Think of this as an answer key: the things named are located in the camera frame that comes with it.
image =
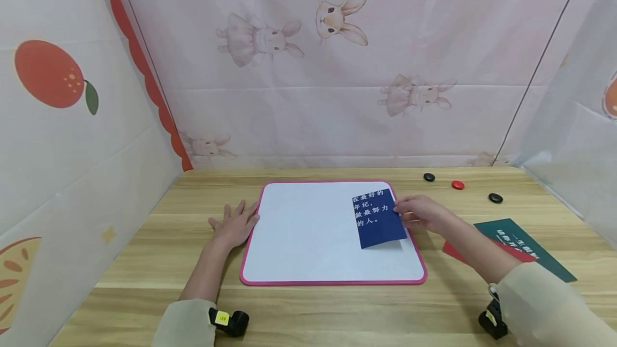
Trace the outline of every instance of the hand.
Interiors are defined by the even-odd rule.
[[[243,244],[249,237],[251,230],[259,221],[259,214],[255,214],[258,202],[244,209],[245,201],[240,201],[238,208],[231,213],[229,204],[225,205],[223,221],[208,218],[208,222],[214,228],[213,242],[221,243],[225,248],[231,250]]]
[[[406,228],[421,227],[443,235],[450,222],[459,220],[446,207],[423,194],[403,197],[394,202],[394,212]]]

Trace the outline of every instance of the star print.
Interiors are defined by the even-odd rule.
[[[105,240],[105,244],[109,244],[110,242],[112,242],[115,236],[116,233],[114,232],[113,225],[110,225],[105,232],[101,233],[101,237],[103,238],[103,240]]]

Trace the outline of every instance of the blue card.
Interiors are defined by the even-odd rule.
[[[393,211],[390,189],[361,194],[352,198],[352,202],[362,249],[407,238],[401,217]]]

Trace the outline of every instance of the right hand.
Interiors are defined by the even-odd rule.
[[[394,212],[401,216],[406,228],[419,226],[439,235],[443,235],[443,231],[452,221],[460,220],[445,206],[423,194],[407,196],[395,201]]]

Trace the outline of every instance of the red card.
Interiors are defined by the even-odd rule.
[[[492,240],[492,242],[494,242],[495,244],[499,245],[501,249],[503,249],[504,251],[506,251],[507,253],[510,253],[512,256],[516,257],[517,259],[519,259],[519,261],[522,262],[533,262],[536,261],[536,258],[531,256],[531,254],[527,253],[527,252],[523,252],[523,251],[519,251],[516,248],[513,248],[511,246],[505,245],[501,242]],[[463,258],[463,255],[460,254],[457,250],[454,249],[454,247],[452,246],[452,244],[450,244],[449,242],[446,242],[443,245],[443,248],[441,249],[443,253],[446,253],[447,255],[455,258],[456,260],[460,261],[460,262],[464,262],[467,265],[469,265],[466,260]]]

